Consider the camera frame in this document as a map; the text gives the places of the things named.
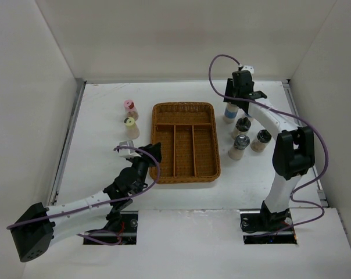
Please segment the blue label silver-cap jar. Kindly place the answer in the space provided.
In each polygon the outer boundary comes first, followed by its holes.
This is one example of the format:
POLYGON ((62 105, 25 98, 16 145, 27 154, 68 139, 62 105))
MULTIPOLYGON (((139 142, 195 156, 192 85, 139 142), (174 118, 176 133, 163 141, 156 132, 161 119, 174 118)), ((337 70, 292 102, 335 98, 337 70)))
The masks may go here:
POLYGON ((225 107, 225 111, 224 111, 224 116, 223 116, 223 120, 227 123, 227 124, 231 124, 235 121, 235 118, 237 116, 239 107, 233 103, 227 102, 226 107, 225 107))

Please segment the yellow cap spice bottle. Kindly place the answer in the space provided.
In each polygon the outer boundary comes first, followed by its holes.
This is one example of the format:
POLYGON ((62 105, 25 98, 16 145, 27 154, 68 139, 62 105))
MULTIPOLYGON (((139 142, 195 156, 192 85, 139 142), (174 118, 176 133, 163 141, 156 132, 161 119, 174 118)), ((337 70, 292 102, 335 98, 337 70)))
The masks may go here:
POLYGON ((124 124, 126 127, 126 136, 131 140, 137 139, 140 135, 140 131, 135 119, 132 117, 127 117, 124 119, 124 124))

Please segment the black grinder spice bottle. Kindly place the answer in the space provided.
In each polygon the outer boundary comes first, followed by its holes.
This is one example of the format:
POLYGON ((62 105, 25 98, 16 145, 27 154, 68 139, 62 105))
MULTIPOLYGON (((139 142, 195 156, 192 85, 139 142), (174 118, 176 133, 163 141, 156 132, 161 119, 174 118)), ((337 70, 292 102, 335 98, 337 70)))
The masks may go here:
POLYGON ((251 128, 251 121, 248 117, 241 117, 235 123, 235 127, 231 133, 232 139, 235 139, 238 135, 246 135, 251 128))

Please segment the silver grinder spice bottle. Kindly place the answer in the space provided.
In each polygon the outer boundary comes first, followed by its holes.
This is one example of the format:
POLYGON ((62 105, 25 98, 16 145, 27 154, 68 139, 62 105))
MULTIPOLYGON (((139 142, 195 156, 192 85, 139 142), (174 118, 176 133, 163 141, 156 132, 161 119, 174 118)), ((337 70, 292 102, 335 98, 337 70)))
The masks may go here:
POLYGON ((228 151, 228 155, 232 160, 241 160, 245 149, 249 146, 250 139, 247 135, 237 135, 234 139, 234 143, 230 150, 228 151))

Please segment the dark lid spice jar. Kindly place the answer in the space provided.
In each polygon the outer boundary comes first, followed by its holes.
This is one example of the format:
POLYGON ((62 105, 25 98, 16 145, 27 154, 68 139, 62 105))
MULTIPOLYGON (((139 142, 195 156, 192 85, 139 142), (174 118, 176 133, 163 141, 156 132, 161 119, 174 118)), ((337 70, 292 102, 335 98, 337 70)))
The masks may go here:
POLYGON ((272 136, 266 129, 260 130, 250 144, 250 147, 255 152, 263 152, 271 139, 272 136))

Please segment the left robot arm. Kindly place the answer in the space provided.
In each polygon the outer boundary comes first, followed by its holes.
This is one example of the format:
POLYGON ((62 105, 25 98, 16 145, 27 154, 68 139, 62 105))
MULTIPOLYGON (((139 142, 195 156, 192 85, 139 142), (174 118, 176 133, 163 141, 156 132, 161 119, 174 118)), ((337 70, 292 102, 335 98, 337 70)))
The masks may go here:
POLYGON ((70 203, 54 206, 35 203, 7 227, 22 263, 40 257, 65 238, 74 235, 89 238, 89 231, 115 231, 120 225, 121 211, 153 187, 145 180, 151 167, 160 171, 161 143, 135 148, 126 142, 114 150, 127 151, 123 157, 131 166, 125 167, 110 185, 70 203))

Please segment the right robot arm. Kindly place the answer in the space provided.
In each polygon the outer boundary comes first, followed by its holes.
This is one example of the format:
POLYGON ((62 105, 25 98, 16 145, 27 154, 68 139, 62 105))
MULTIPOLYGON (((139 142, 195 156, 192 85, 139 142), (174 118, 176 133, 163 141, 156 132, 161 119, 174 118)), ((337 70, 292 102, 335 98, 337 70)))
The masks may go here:
POLYGON ((314 165, 314 132, 276 110, 266 94, 254 90, 254 84, 250 71, 233 72, 227 80, 224 100, 257 120, 275 141, 272 158, 275 177, 259 213, 260 225, 272 230, 287 217, 290 194, 314 165))

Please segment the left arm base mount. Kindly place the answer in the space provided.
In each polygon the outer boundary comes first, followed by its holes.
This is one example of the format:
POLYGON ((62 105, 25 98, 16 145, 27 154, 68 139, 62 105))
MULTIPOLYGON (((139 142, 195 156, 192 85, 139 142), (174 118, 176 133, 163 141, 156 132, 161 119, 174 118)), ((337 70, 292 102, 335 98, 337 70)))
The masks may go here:
POLYGON ((83 245, 136 245, 138 218, 138 211, 121 212, 104 228, 85 232, 83 245))

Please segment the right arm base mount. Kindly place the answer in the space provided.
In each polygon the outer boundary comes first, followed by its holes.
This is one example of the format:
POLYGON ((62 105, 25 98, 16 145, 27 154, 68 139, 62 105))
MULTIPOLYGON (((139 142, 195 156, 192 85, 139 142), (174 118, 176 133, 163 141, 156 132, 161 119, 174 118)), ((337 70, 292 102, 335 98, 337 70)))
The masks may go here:
POLYGON ((271 214, 266 209, 241 211, 240 228, 245 245, 296 245, 296 235, 289 209, 271 214))

